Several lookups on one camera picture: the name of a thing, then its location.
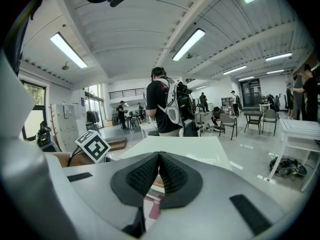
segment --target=man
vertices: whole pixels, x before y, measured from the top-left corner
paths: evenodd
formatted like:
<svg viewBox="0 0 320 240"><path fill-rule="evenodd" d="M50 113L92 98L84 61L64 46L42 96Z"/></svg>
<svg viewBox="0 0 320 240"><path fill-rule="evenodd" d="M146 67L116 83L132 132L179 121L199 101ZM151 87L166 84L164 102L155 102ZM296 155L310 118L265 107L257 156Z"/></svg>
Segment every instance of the man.
<svg viewBox="0 0 320 240"><path fill-rule="evenodd" d="M127 130L128 128L126 127L125 113L128 113L128 110L124 110L124 104L125 102L121 100L120 105L118 106L118 117L120 122L122 123L122 129Z"/></svg>
<svg viewBox="0 0 320 240"><path fill-rule="evenodd" d="M238 103L237 103L237 95L236 95L236 92L234 90L231 93L232 93L232 105L233 105L234 115L236 117L239 117L239 108L238 108Z"/></svg>
<svg viewBox="0 0 320 240"><path fill-rule="evenodd" d="M207 99L204 92L201 93L201 96L199 97L199 99L200 99L200 103L202 105L203 112L209 112L208 103L207 103L208 99Z"/></svg>
<svg viewBox="0 0 320 240"><path fill-rule="evenodd" d="M291 93L291 83L286 85L286 98L288 100L289 119L294 117L294 96Z"/></svg>
<svg viewBox="0 0 320 240"><path fill-rule="evenodd" d="M221 109L217 106L213 109L211 120L212 120L214 126L218 126L217 121L220 120L220 115L224 114L224 113L225 112L223 111L223 109Z"/></svg>
<svg viewBox="0 0 320 240"><path fill-rule="evenodd" d="M169 86L157 79L168 79L163 67L155 67L151 72L151 83L146 89L146 113L150 117L155 117L160 136L178 137L180 125L171 122L168 115L159 107L167 107L167 96Z"/></svg>
<svg viewBox="0 0 320 240"><path fill-rule="evenodd" d="M275 109L275 101L274 101L274 99L271 98L270 94L268 94L265 98L266 98L265 101L270 104L270 108L274 110Z"/></svg>
<svg viewBox="0 0 320 240"><path fill-rule="evenodd" d="M106 0L87 0L90 3L101 3ZM33 17L37 9L41 6L42 0L11 0L14 6L9 6L5 12L8 15L6 23L12 22L10 31L3 41L3 50L12 67L13 71L18 75L20 67L20 59L22 57L22 43L26 34L29 18Z"/></svg>
<svg viewBox="0 0 320 240"><path fill-rule="evenodd" d="M293 88L294 92L299 94L306 93L306 120L316 122L318 119L318 82L313 76L311 67L304 65L304 73L300 74L307 80L302 88Z"/></svg>
<svg viewBox="0 0 320 240"><path fill-rule="evenodd" d="M140 102L138 103L138 105L139 105L138 110L139 110L140 118L141 118L141 120L145 120L145 117L144 117L144 108L143 108L143 106L141 106L141 103L140 103Z"/></svg>

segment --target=white ceiling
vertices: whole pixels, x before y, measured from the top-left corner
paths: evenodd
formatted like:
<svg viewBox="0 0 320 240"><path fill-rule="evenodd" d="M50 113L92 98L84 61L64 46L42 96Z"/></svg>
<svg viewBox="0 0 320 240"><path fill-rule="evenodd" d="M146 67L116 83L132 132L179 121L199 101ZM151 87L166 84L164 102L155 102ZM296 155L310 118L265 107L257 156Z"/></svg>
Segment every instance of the white ceiling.
<svg viewBox="0 0 320 240"><path fill-rule="evenodd" d="M193 58L173 61L173 49L196 28L206 35L189 51ZM51 43L56 32L87 68L80 69ZM204 80L219 79L241 65L247 68L232 73L236 79L279 69L288 73L313 50L312 39L285 0L125 0L115 8L107 2L44 0L24 45L23 59L71 83L94 75L109 82L149 77L154 66L163 66L169 76L183 73ZM265 62L284 52L293 52L292 58ZM66 62L70 69L63 71Z"/></svg>

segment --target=desk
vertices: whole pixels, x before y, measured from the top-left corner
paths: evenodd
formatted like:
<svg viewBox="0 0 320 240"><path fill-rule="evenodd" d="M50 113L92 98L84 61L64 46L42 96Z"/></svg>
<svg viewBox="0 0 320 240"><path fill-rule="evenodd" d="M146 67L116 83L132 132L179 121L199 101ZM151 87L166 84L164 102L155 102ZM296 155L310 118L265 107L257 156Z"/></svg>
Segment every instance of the desk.
<svg viewBox="0 0 320 240"><path fill-rule="evenodd" d="M131 158L148 152L166 151L195 160L214 159L217 166L232 171L218 137L159 137L149 136L120 155Z"/></svg>
<svg viewBox="0 0 320 240"><path fill-rule="evenodd" d="M128 115L127 117L126 117L126 125L127 125L127 128L129 129L129 120L131 119L131 118L136 118L136 122L138 123L138 122L140 122L140 124L141 124L141 121L140 121L140 115L139 114L134 114L134 115Z"/></svg>
<svg viewBox="0 0 320 240"><path fill-rule="evenodd" d="M245 119L246 119L246 126L244 129L244 132L246 132L247 127L249 127L249 125L257 125L258 129L259 129L259 135L260 135L260 128L261 128L261 117L264 115L263 112L261 111L248 111L244 113L245 115Z"/></svg>
<svg viewBox="0 0 320 240"><path fill-rule="evenodd" d="M259 106L260 106L260 111L261 112L264 112L264 107L268 107L268 110L270 109L270 103L268 103L268 104L259 104Z"/></svg>
<svg viewBox="0 0 320 240"><path fill-rule="evenodd" d="M145 137L148 137L149 132L158 130L158 126L155 121L150 123L143 122L140 124L140 128L141 128L142 139L144 139Z"/></svg>
<svg viewBox="0 0 320 240"><path fill-rule="evenodd" d="M308 157L312 151L320 152L318 144L314 141L320 140L320 125L317 122L280 119L280 123L283 128L282 146L278 154L277 160L275 161L275 164L273 166L273 169L268 176L269 181L275 174L280 160L284 155L286 147L306 150L306 157L302 162L303 165L308 160ZM319 164L320 156L318 156L318 160L316 162L314 171L312 172L309 179L302 186L301 191L305 190L305 188L311 181L312 177L316 173Z"/></svg>

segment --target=glass door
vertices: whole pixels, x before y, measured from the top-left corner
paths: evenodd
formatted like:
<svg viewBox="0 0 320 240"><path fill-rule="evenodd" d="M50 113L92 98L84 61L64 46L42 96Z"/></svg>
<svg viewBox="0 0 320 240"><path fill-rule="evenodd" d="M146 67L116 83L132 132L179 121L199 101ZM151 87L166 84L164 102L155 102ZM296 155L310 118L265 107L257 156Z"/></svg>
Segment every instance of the glass door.
<svg viewBox="0 0 320 240"><path fill-rule="evenodd" d="M259 79L241 82L244 107L258 107L262 94Z"/></svg>

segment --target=chair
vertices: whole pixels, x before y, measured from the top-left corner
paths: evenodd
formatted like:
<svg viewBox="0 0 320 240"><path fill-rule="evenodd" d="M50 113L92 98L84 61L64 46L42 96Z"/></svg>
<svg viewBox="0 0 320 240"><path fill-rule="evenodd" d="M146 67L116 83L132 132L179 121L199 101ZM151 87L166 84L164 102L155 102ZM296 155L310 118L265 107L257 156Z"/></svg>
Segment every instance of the chair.
<svg viewBox="0 0 320 240"><path fill-rule="evenodd" d="M277 115L276 111L274 111L273 109L268 109L266 112L264 112L263 123L262 123L262 134L264 134L265 122L274 123L275 125L274 125L273 136L275 136L276 127L277 127L277 118L278 118L278 115Z"/></svg>
<svg viewBox="0 0 320 240"><path fill-rule="evenodd" d="M235 136L238 136L238 127L236 124L237 118L231 118L230 116L228 116L227 114L221 114L220 115L220 131L219 131L219 137L221 135L221 128L223 126L223 132L226 133L226 126L228 127L232 127L232 134L231 134L231 141L232 138L234 136L234 130L235 130Z"/></svg>

